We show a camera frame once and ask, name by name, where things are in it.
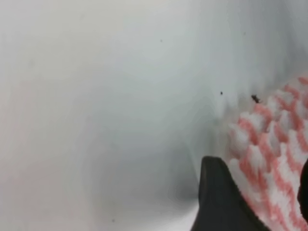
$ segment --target dark brown object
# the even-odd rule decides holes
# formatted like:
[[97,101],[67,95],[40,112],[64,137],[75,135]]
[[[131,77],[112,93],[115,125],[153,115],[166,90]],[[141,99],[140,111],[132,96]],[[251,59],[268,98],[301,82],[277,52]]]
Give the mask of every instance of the dark brown object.
[[261,100],[257,97],[257,95],[251,95],[251,98],[253,99],[253,101],[255,101],[256,103],[260,103]]
[[308,161],[304,164],[300,176],[300,185],[297,195],[297,200],[300,205],[300,211],[303,218],[308,223]]

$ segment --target small insect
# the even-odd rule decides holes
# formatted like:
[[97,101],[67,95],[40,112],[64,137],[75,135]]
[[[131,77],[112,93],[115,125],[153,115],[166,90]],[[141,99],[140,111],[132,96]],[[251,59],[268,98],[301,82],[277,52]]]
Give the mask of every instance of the small insect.
[[251,98],[253,99],[253,101],[255,101],[256,103],[261,103],[262,101],[257,97],[257,95],[251,95]]

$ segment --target white surface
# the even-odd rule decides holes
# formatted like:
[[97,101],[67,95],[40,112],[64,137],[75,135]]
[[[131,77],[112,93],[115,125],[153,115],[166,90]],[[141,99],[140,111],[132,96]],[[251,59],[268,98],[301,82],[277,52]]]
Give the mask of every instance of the white surface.
[[189,230],[215,118],[306,59],[306,12],[2,0],[0,230]]

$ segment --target black speck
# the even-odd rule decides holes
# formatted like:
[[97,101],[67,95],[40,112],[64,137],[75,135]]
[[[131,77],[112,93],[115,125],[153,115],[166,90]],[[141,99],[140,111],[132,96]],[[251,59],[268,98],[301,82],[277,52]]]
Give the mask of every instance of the black speck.
[[256,103],[261,103],[261,100],[257,97],[257,95],[251,95],[251,98],[252,98],[253,101],[255,101]]

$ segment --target textured fabric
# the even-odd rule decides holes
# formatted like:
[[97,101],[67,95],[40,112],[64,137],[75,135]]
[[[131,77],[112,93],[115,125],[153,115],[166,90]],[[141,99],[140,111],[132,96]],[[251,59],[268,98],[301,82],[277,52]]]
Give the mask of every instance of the textured fabric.
[[297,200],[308,158],[308,78],[274,92],[230,124],[228,167],[243,197],[273,231],[308,231]]

